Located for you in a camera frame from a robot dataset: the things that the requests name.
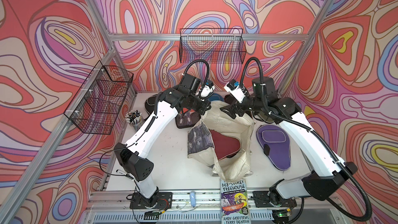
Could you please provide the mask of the white canvas tote bag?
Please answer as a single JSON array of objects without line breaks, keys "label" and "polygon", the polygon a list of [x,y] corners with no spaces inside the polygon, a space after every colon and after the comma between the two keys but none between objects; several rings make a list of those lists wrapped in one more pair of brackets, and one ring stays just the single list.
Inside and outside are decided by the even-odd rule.
[{"label": "white canvas tote bag", "polygon": [[221,111],[226,102],[212,101],[211,109],[188,132],[189,159],[210,167],[222,180],[236,182],[253,174],[251,136],[255,122],[244,114],[231,118]]}]

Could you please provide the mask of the blue paddle case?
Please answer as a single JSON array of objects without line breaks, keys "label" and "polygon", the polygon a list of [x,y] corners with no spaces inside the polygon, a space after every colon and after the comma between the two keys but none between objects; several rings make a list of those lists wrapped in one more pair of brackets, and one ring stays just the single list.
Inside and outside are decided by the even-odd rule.
[{"label": "blue paddle case", "polygon": [[218,93],[213,93],[208,99],[209,99],[211,102],[212,102],[212,101],[222,101],[222,102],[224,102],[224,97],[221,96],[221,95],[218,94]]}]

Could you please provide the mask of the green paddle case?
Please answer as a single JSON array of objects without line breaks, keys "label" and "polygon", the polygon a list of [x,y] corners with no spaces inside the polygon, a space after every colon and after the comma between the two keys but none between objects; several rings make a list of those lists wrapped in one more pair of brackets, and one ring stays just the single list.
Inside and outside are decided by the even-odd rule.
[{"label": "green paddle case", "polygon": [[257,121],[265,122],[268,124],[274,123],[274,120],[263,112],[255,112],[254,118]]}]

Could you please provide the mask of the maroon paddle case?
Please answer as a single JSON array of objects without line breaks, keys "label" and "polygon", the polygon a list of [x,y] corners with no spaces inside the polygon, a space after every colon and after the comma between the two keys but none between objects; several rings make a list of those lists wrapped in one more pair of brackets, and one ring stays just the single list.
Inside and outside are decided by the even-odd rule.
[{"label": "maroon paddle case", "polygon": [[239,139],[225,136],[215,130],[210,130],[215,153],[218,161],[225,158],[233,158],[241,149]]}]

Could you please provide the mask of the black paddle case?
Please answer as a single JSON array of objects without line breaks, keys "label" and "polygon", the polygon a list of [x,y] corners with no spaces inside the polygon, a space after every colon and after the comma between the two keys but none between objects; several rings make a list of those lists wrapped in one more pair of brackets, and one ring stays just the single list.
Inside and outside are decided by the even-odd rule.
[{"label": "black paddle case", "polygon": [[145,110],[147,112],[147,114],[150,116],[153,112],[155,112],[155,114],[158,111],[158,101],[160,98],[161,93],[158,93],[156,95],[153,95],[151,97],[149,97],[146,101],[145,101]]}]

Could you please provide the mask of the purple paddle case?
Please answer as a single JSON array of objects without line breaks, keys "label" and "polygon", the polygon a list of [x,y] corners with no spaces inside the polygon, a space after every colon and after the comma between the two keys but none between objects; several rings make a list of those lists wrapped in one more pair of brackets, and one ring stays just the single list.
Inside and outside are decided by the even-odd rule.
[{"label": "purple paddle case", "polygon": [[263,153],[276,169],[286,171],[291,167],[290,139],[282,128],[262,125],[257,129],[256,137]]}]

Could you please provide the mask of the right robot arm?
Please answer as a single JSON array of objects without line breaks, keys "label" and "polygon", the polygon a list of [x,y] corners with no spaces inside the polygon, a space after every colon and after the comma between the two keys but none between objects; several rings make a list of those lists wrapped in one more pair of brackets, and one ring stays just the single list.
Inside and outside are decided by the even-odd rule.
[{"label": "right robot arm", "polygon": [[[371,219],[373,210],[369,196],[354,178],[357,166],[344,161],[330,148],[293,99],[278,97],[273,79],[263,75],[258,58],[249,58],[240,81],[231,80],[225,90],[235,98],[235,102],[222,107],[222,112],[233,119],[246,112],[263,113],[292,137],[313,168],[308,175],[276,182],[266,197],[270,205],[281,206],[289,199],[312,197],[328,201],[352,220],[366,222]],[[330,198],[347,180],[351,180],[364,201],[365,212],[361,216],[347,212]]]}]

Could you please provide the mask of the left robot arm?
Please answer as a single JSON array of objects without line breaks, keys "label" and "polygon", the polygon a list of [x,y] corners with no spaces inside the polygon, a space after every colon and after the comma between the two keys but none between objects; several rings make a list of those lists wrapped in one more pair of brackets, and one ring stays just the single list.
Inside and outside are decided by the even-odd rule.
[{"label": "left robot arm", "polygon": [[[188,73],[196,63],[203,63],[206,67],[203,80]],[[210,66],[203,59],[189,63],[178,85],[157,94],[153,112],[141,128],[125,144],[118,143],[114,147],[119,164],[132,176],[138,193],[147,201],[154,199],[159,191],[151,176],[154,164],[147,156],[166,126],[184,109],[201,116],[211,109],[209,97],[214,92],[214,85],[209,81],[209,72]]]}]

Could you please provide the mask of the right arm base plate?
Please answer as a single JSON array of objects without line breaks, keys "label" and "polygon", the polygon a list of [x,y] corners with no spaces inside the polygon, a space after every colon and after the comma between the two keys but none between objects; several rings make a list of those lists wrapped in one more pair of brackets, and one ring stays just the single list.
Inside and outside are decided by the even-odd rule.
[{"label": "right arm base plate", "polygon": [[256,207],[295,208],[295,198],[284,199],[276,191],[254,191],[251,197]]}]

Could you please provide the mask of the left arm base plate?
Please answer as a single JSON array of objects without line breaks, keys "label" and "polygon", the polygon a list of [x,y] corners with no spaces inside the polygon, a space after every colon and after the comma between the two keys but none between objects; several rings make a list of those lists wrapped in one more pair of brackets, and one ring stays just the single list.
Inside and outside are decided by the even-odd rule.
[{"label": "left arm base plate", "polygon": [[147,199],[140,193],[135,192],[126,197],[130,200],[130,209],[160,209],[167,210],[172,207],[172,192],[155,192],[155,194]]}]

